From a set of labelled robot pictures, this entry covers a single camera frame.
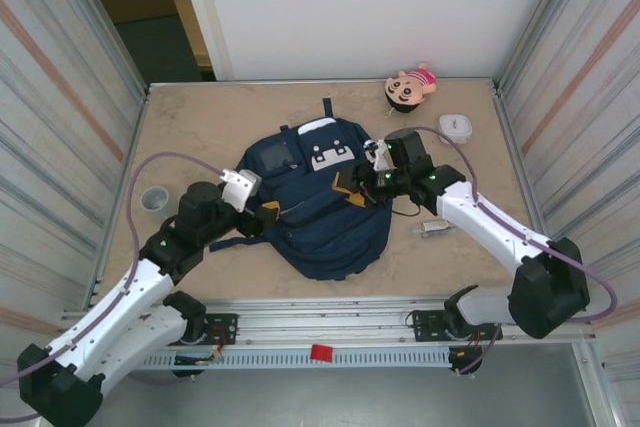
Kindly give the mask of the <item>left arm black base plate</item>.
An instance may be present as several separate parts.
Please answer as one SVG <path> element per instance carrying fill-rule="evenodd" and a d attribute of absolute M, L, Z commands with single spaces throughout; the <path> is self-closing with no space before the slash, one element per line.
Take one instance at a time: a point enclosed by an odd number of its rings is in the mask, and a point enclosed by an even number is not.
<path fill-rule="evenodd" d="M 219 346 L 234 345 L 238 333 L 239 315 L 235 313 L 207 313 L 199 334 L 191 338 L 185 335 L 171 346 Z"/>

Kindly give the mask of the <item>white door frame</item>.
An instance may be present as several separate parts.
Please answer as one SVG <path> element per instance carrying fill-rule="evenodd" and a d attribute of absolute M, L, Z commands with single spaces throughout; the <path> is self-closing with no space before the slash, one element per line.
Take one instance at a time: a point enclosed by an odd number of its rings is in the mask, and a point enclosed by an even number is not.
<path fill-rule="evenodd" d="M 218 81 L 235 81 L 215 0 L 190 0 L 203 37 L 207 56 Z"/>

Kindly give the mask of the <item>cartoon plush doll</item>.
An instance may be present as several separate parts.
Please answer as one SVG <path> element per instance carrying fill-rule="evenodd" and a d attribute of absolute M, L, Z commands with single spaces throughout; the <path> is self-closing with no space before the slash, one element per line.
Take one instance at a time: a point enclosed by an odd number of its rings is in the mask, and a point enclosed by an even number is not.
<path fill-rule="evenodd" d="M 388 78 L 384 86 L 388 104 L 403 114 L 416 110 L 436 90 L 437 77 L 425 63 L 409 72 L 399 71 L 396 77 Z"/>

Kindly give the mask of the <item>navy blue backpack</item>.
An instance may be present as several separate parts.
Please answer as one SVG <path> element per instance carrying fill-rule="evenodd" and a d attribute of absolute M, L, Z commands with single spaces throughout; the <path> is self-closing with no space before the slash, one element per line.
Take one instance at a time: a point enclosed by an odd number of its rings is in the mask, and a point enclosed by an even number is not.
<path fill-rule="evenodd" d="M 364 160 L 370 136 L 361 125 L 336 117 L 330 99 L 323 107 L 323 117 L 284 125 L 246 149 L 238 169 L 262 179 L 247 206 L 277 203 L 279 217 L 262 234 L 217 241 L 210 251 L 268 243 L 300 274 L 318 281 L 344 280 L 379 259 L 392 207 L 359 207 L 332 187 L 337 172 Z"/>

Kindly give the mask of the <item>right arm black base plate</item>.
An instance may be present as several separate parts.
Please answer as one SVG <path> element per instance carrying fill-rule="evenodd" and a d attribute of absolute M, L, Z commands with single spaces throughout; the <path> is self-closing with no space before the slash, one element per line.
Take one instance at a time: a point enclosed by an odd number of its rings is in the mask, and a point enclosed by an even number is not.
<path fill-rule="evenodd" d="M 497 325 L 469 325 L 444 310 L 413 310 L 405 318 L 405 324 L 413 330 L 416 342 L 489 341 L 493 337 L 497 340 L 503 338 L 502 329 Z"/>

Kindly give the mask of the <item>aluminium frame rails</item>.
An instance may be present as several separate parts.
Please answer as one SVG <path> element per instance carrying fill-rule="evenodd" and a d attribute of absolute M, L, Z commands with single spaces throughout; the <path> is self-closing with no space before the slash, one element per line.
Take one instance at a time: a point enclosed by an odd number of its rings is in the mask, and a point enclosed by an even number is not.
<path fill-rule="evenodd" d="M 202 301 L 209 314 L 235 314 L 237 348 L 307 348 L 313 344 L 339 347 L 394 347 L 414 344 L 422 328 L 409 313 L 440 311 L 441 296 L 343 297 L 318 299 L 254 299 Z M 104 319 L 109 305 L 101 300 L 87 313 L 63 315 L 61 343 L 108 350 L 138 322 L 152 321 L 160 303 L 138 304 L 132 311 L 121 301 Z"/>

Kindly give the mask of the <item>clear plastic supply pack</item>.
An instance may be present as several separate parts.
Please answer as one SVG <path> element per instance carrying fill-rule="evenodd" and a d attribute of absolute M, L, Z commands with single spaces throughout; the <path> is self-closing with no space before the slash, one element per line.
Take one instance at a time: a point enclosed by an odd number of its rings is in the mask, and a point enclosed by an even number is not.
<path fill-rule="evenodd" d="M 422 222 L 412 229 L 415 237 L 427 238 L 448 233 L 455 229 L 455 226 L 445 220 L 432 220 Z"/>

